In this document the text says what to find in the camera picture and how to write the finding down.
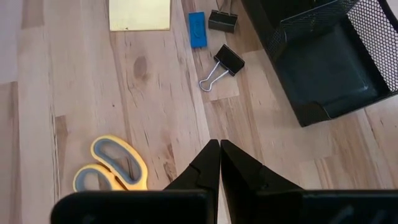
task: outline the blue eraser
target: blue eraser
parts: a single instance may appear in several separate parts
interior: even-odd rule
[[[206,47],[206,22],[204,12],[192,12],[188,15],[191,47]]]

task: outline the black mesh tray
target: black mesh tray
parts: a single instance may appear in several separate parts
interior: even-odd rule
[[[384,0],[326,1],[279,25],[258,8],[267,0],[243,2],[302,126],[397,93],[398,22]]]

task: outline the wooden floor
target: wooden floor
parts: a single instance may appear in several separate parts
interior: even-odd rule
[[[398,97],[301,128],[240,1],[235,34],[190,48],[187,13],[216,8],[172,0],[170,31],[109,33],[106,0],[0,0],[0,223],[48,223],[102,134],[139,151],[152,190],[211,138],[306,189],[398,187]],[[246,66],[204,93],[224,43]]]

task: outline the scissor handle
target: scissor handle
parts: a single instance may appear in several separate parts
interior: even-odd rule
[[[102,146],[105,143],[115,144],[129,155],[130,160],[135,163],[138,169],[137,179],[131,179],[130,175],[121,166],[102,151]],[[91,144],[91,155],[104,164],[110,171],[98,164],[87,165],[81,168],[75,176],[73,184],[75,191],[84,190],[84,178],[89,172],[96,172],[102,175],[108,181],[111,190],[124,190],[125,188],[127,190],[147,190],[148,168],[138,152],[127,142],[112,135],[101,136]]]

